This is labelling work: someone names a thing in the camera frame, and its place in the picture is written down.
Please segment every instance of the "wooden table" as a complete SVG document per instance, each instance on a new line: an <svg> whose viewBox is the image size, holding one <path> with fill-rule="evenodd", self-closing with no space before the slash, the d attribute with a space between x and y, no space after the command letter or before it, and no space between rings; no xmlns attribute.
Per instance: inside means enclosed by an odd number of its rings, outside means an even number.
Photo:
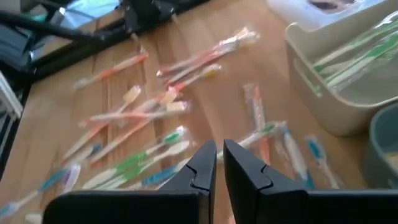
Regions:
<svg viewBox="0 0 398 224"><path fill-rule="evenodd" d="M120 16L120 12L112 12L85 28L97 29ZM180 125L190 130L197 144L196 149L208 139L214 139L219 145L223 139L241 139L250 133L252 122L244 102L242 86L254 82L260 86L267 120L289 121L289 128L314 172L315 179L318 175L317 167L304 140L308 134L319 137L329 153L332 168L347 189L365 188L361 161L366 137L343 139L328 134L314 120L294 88L289 85L284 45L286 24L267 8L264 0L212 0L182 14L177 22L164 24L140 37L141 44L150 55L149 59L106 82L95 83L76 93L70 90L81 77L89 77L137 52L138 43L127 40L35 84L0 183L0 205L25 196L54 172L54 164L86 131L78 127L80 120L119 106L123 94L135 84L142 85L144 92L134 105L158 94L162 90L160 80L155 77L159 65L174 63L208 49L243 26L258 31L261 39L219 60L218 63L223 66L219 75L199 81L183 91L183 97L193 105L189 114L147 125L93 169L85 170L78 185L111 167L127 154L140 150L156 136ZM47 51L63 42L56 40L48 44ZM123 131L117 126L111 126L92 142L102 142L105 145ZM145 175L191 156L196 149L161 162ZM59 187L56 187L37 197L20 209L11 223L22 223L26 213L41 212L58 193ZM217 171L215 223L226 223L229 213L228 192L221 164Z"/></svg>

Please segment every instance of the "plastic-wrapped toothbrush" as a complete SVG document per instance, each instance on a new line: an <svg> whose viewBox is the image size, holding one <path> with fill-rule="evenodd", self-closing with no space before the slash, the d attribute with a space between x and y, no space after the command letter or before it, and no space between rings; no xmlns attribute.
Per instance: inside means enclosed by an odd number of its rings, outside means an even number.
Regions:
<svg viewBox="0 0 398 224"><path fill-rule="evenodd" d="M125 95L124 95L124 104L116 110L116 112L120 113L124 111L132 102L134 102L138 95L141 93L141 87L139 85L134 85ZM70 156L72 156L75 152L77 152L80 148L82 148L92 137L94 137L98 132L100 132L103 128L105 128L109 122L103 122L97 124L92 127L87 133L82 135L77 142L63 155L62 160L67 160Z"/></svg>
<svg viewBox="0 0 398 224"><path fill-rule="evenodd" d="M260 89L257 85L246 84L243 86L243 90L245 99L250 104L251 111L253 113L254 127L256 130L260 131L266 125L266 117L264 115ZM259 140L259 148L263 160L266 164L270 165L271 160L268 137L264 137Z"/></svg>
<svg viewBox="0 0 398 224"><path fill-rule="evenodd" d="M123 173L128 168L141 165L144 159L147 159L148 156L150 156L157 150L161 149L164 146L169 146L181 141L183 139L183 135L186 132L187 130L184 127L182 126L178 127L176 131L164 137L159 144L156 144L155 146L146 149L144 152L134 154L125 159L123 162L116 165L116 167L107 169L101 172L100 174L94 176L87 183L83 185L83 189L92 189L93 187L96 187L99 184L108 181L110 178L114 177L115 175Z"/></svg>
<svg viewBox="0 0 398 224"><path fill-rule="evenodd" d="M328 177L330 186L333 189L340 189L337 178L335 177L327 163L325 149L321 147L317 137L307 136L307 144L308 148L311 150L313 156L317 160L321 170Z"/></svg>
<svg viewBox="0 0 398 224"><path fill-rule="evenodd" d="M398 28L398 11L388 15L379 24L374 26L371 30L361 34L359 37L353 39L352 41L348 42L347 44L340 47L336 51L328 54L327 56L315 62L313 65L314 69L316 71L321 71L326 63L331 62L337 57L342 56L343 54L355 48L358 48L364 44L369 43L376 37L389 34L390 32L395 31L397 28Z"/></svg>
<svg viewBox="0 0 398 224"><path fill-rule="evenodd" d="M380 40L379 44L377 44L371 50L367 51L362 56L352 60L351 63L348 64L344 69L326 78L325 81L327 85L335 86L341 83L342 81L359 72L365 66L369 65L385 53L388 53L391 50L395 51L397 47L398 31L383 38L382 40Z"/></svg>
<svg viewBox="0 0 398 224"><path fill-rule="evenodd" d="M155 113L140 113L140 112L127 112L127 113L109 113L109 114L100 114L90 117L86 121L82 121L79 126L85 127L88 123L98 122L98 121L114 121L119 119L143 119L143 118L152 118L152 119L161 119L167 118L170 116L176 116L183 113L187 113L189 111L189 103L186 101L178 101L169 103L166 105L165 111L155 112Z"/></svg>
<svg viewBox="0 0 398 224"><path fill-rule="evenodd" d="M283 140L285 143L287 153L289 154L290 161L292 162L293 170L300 177L301 181L303 182L303 184L306 185L308 189L314 189L315 186L313 184L311 174L307 168L307 165L305 163L303 155L301 154L299 146L294 140L286 124L282 126L282 130L283 130Z"/></svg>
<svg viewBox="0 0 398 224"><path fill-rule="evenodd" d="M116 189L119 186L125 184L126 182L132 180L133 178L137 177L140 175L142 172L144 172L146 169L148 169L150 166L154 165L156 162L159 162L160 160L169 157L169 156L176 156L183 151L187 150L190 147L190 141L182 141L179 143L174 144L169 148L169 150L165 151L164 153L155 156L148 161L145 161L142 166L139 166L133 170L127 171L124 174L121 174L114 179L110 180L109 182L99 186L96 188L96 190L112 190Z"/></svg>
<svg viewBox="0 0 398 224"><path fill-rule="evenodd" d="M255 131L252 133L250 136L246 137L242 141L238 142L240 146L243 148L249 147L252 143L258 141L260 138L263 138L264 136L270 135L275 131L275 128L279 126L279 123L272 123L268 122L264 126L264 128L260 131ZM221 160L223 159L224 156L224 151L220 151L217 153L217 159Z"/></svg>
<svg viewBox="0 0 398 224"><path fill-rule="evenodd" d="M180 82L180 83L174 85L172 88L175 91L181 91L185 87L191 85L193 82L195 82L201 78L210 78L210 77L215 76L218 73L218 71L220 71L220 70L221 70L221 65L218 65L218 64L209 65L206 68L204 68L201 71L201 73L199 73L198 75L195 75L194 77L191 77L183 82Z"/></svg>
<svg viewBox="0 0 398 224"><path fill-rule="evenodd" d="M141 50L139 55L136 55L129 59L126 59L126 60L120 62L119 64L115 65L113 68L102 71L99 74L97 74L91 78L83 78L83 79L77 81L74 84L73 89L77 90L80 88L84 88L84 87L88 86L89 84L92 84L92 83L100 81L106 77L114 75L115 73L118 73L121 70L124 70L128 67L131 67L137 63L144 61L145 59L148 58L148 56L149 55L147 52Z"/></svg>
<svg viewBox="0 0 398 224"><path fill-rule="evenodd" d="M190 160L191 158L184 159L181 162L179 162L177 165L174 165L172 167L169 167L162 172L159 172L157 174L154 174L148 178L146 178L143 181L140 181L138 183L135 183L129 187L126 187L123 190L138 190L141 189L142 187L149 186L149 185L156 185L159 183L162 183L169 178L173 177L176 173L178 173Z"/></svg>
<svg viewBox="0 0 398 224"><path fill-rule="evenodd" d="M195 64L197 65L201 61L207 60L209 62L210 61L209 58L214 57L216 55L215 52L218 52L217 54L219 54L219 57L220 57L226 53L236 50L238 47L240 47L242 45L253 43L258 38L259 38L259 34L257 32L251 31L247 27L243 27L239 32L236 33L236 35L234 35L228 39L220 41L217 45L215 45L214 47L212 47L209 50L202 51L199 54L196 54L193 57L183 60L181 62L178 62L174 65L162 67L157 72L156 75L161 77L161 76L167 75L171 72L176 72L183 68L187 68L189 66L192 67Z"/></svg>
<svg viewBox="0 0 398 224"><path fill-rule="evenodd" d="M71 165L68 168L67 174L62 182L62 193L65 194L70 192L75 184L77 183L77 180L79 179L81 167L79 164L74 164Z"/></svg>
<svg viewBox="0 0 398 224"><path fill-rule="evenodd" d="M26 205L28 202L36 198L36 196L40 195L41 193L46 192L55 183L62 179L65 173L65 169L54 173L54 175L46 180L37 190L34 190L33 192L18 201L9 202L2 209L0 209L0 221L6 219L7 217L13 216L13 214L15 214L22 206Z"/></svg>
<svg viewBox="0 0 398 224"><path fill-rule="evenodd" d="M177 73L176 75L174 75L171 79L169 79L166 82L167 86L172 85L173 83L177 82L178 80L180 80L181 78L185 77L186 75L188 75L189 73L194 72L195 70L198 70L200 67L204 66L207 63L210 63L211 61L220 58L221 56L230 53L231 51L233 51L233 49L226 49L223 51L216 51L212 54L210 54L209 56L207 56L206 58L204 58L203 60L198 61L196 64L194 64L193 66L182 70L181 72Z"/></svg>
<svg viewBox="0 0 398 224"><path fill-rule="evenodd" d="M163 183L159 184L159 185L155 188L155 190L161 189L161 188L162 188L165 184L167 184L174 176L175 176L175 175L173 175L173 176L171 176L169 179L163 181Z"/></svg>
<svg viewBox="0 0 398 224"><path fill-rule="evenodd" d="M124 142L126 139L128 139L132 134L136 133L138 130L141 128L145 127L147 124L149 124L153 119L152 118L147 118L142 121L140 121L138 124L136 124L133 128L130 130L126 131L125 133L119 135L113 141L111 141L107 146L105 146L100 152L97 152L89 161L90 164L94 164L98 160L102 159L105 155L110 153L111 151L115 150L122 142Z"/></svg>
<svg viewBox="0 0 398 224"><path fill-rule="evenodd" d="M67 169L70 166L74 164L84 164L87 160L87 158L94 156L99 150L101 150L102 145L101 144L95 144L92 146L88 146L86 149L82 150L78 155L76 155L74 158L70 159L63 168Z"/></svg>

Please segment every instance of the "plastic wrapper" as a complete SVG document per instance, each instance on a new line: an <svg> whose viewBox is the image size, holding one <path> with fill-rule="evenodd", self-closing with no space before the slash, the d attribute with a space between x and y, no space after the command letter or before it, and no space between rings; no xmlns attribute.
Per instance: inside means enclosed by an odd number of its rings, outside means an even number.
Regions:
<svg viewBox="0 0 398 224"><path fill-rule="evenodd" d="M308 150L315 159L314 164L310 164L310 170L314 177L315 187L317 189L342 189L344 183L334 172L327 159L326 150L323 148L316 136L306 137Z"/></svg>
<svg viewBox="0 0 398 224"><path fill-rule="evenodd" d="M115 113L121 113L124 111L131 103L133 103L136 98L141 94L141 87L139 85L134 85L124 96L124 101L120 107L114 110ZM74 153L76 153L79 149L81 149L92 137L98 134L103 128L107 127L109 122L101 122L94 125L90 128L87 133L82 135L80 139L78 139L70 149L63 155L62 161L65 162L69 159Z"/></svg>
<svg viewBox="0 0 398 224"><path fill-rule="evenodd" d="M398 11L388 15L380 23L338 49L319 58L313 64L314 69L322 76L336 72L345 63L355 58L361 52L370 48L383 37L398 30Z"/></svg>
<svg viewBox="0 0 398 224"><path fill-rule="evenodd" d="M393 60L397 53L398 31L385 36L370 50L348 61L342 69L325 78L325 82L330 88L340 91L370 73L384 76L377 71Z"/></svg>
<svg viewBox="0 0 398 224"><path fill-rule="evenodd" d="M264 107L262 105L262 98L258 85L246 84L243 86L244 98L248 105L254 129L260 131L266 125L266 117L264 115ZM271 164L269 160L269 142L268 138L260 138L259 140L260 153L266 164Z"/></svg>
<svg viewBox="0 0 398 224"><path fill-rule="evenodd" d="M156 112L125 112L125 113L109 113L94 115L88 119L90 123L102 122L102 121L118 121L124 120L140 120L140 119L164 119L168 117L177 116L180 114L188 113L190 111L190 103L187 101L175 101L167 103L164 107L157 110ZM82 121L80 126L85 127L87 121Z"/></svg>
<svg viewBox="0 0 398 224"><path fill-rule="evenodd" d="M148 57L149 57L149 55L146 52L146 50L143 47L141 47L138 55L129 57L129 58L123 60L122 62L117 63L112 68L103 70L102 72L99 72L98 74L96 74L90 78L83 78L83 79L77 81L74 84L73 89L78 90L80 88L84 88L84 87L88 86L89 84L103 80L104 78L110 77L111 75L114 75L114 74L120 72L121 70L129 68L129 67L136 65L140 62L143 62Z"/></svg>
<svg viewBox="0 0 398 224"><path fill-rule="evenodd" d="M186 60L177 62L176 64L162 67L157 72L157 76L164 78L166 85L169 86L177 80L198 70L200 67L235 51L240 46L255 42L258 38L259 34L257 32L244 27L235 33L234 36L220 41L211 49L204 50Z"/></svg>
<svg viewBox="0 0 398 224"><path fill-rule="evenodd" d="M116 166L111 167L109 169L103 170L99 174L92 177L88 180L84 185L83 189L105 189L111 190L116 187L120 182L117 182L117 177L122 177L124 179L119 178L119 180L123 180L123 183L118 185L117 187L125 188L129 186L129 184L134 184L137 182L138 177L143 177L141 180L148 178L146 176L141 176L144 170L148 169L149 166L155 162L160 161L164 157L159 157L164 153L168 152L171 148L178 146L179 144L187 145L181 151L174 153L169 153L168 156L181 158L185 154L184 151L186 149L191 149L196 145L189 130L184 126L179 126L173 131L158 137L155 141L151 141L148 144L140 147L140 150L134 151L134 153L126 156L125 160L118 163Z"/></svg>

